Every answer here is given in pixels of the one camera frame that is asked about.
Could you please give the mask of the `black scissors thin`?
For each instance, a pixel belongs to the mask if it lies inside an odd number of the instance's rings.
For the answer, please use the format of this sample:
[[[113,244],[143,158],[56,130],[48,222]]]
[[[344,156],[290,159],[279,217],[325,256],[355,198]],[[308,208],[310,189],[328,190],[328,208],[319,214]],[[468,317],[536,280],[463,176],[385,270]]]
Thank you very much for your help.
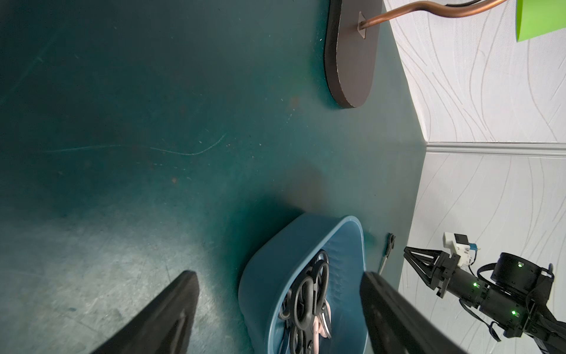
[[[314,353],[314,334],[312,329],[301,330],[294,324],[284,329],[279,354],[311,354]]]

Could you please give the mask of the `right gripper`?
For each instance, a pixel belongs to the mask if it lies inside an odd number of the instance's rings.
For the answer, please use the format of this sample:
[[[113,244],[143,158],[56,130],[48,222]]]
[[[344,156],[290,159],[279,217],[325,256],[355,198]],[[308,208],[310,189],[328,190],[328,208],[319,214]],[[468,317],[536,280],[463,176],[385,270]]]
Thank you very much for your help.
[[[446,292],[458,297],[464,305],[479,308],[485,299],[488,283],[458,267],[456,257],[442,250],[406,246],[404,258],[430,289],[442,298]]]

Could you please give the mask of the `black scissors large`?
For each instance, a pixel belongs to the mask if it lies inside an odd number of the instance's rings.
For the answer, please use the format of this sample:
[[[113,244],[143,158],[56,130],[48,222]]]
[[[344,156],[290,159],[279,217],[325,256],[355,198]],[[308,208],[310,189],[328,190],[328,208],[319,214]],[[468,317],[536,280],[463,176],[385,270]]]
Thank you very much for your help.
[[[314,318],[322,313],[329,278],[330,265],[325,259],[320,259],[299,274],[291,286],[291,318],[299,330],[312,328]]]

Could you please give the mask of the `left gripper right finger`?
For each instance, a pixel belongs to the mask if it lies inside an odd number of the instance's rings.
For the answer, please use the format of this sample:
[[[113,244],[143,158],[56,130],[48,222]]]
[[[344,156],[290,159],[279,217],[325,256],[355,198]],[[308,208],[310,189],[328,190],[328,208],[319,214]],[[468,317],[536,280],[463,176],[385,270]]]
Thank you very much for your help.
[[[363,274],[360,295],[374,353],[464,352],[379,274]]]

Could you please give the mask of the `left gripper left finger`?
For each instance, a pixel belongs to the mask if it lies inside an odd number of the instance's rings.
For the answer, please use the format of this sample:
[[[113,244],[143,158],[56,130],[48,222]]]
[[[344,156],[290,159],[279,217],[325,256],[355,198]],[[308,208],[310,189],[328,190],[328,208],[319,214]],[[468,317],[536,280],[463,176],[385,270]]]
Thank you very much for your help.
[[[194,271],[183,271],[95,353],[186,353],[200,287]]]

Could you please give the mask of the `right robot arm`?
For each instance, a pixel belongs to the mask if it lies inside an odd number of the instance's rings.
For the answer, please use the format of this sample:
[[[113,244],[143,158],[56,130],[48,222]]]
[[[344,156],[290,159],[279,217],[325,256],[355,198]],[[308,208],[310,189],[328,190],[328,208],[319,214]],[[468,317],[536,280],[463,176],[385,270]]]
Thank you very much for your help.
[[[486,327],[492,338],[527,335],[542,353],[565,352],[565,323],[547,307],[554,283],[553,268],[542,268],[510,253],[502,253],[496,263],[486,264],[476,274],[458,266],[460,257],[441,250],[405,247],[404,258],[421,280],[436,291],[458,297],[468,314],[479,310],[489,317]]]

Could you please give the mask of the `small black scissors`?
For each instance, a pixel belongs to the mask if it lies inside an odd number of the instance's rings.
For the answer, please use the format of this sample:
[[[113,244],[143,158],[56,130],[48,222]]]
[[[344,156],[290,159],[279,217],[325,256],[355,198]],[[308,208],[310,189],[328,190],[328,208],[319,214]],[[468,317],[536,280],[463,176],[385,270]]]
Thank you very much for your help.
[[[396,240],[396,236],[392,233],[389,233],[387,243],[386,243],[386,250],[384,252],[383,259],[381,261],[380,268],[378,270],[379,275],[381,275],[383,273],[384,268],[386,267],[387,260],[389,259],[389,256],[390,256],[392,250],[394,249],[395,240]]]

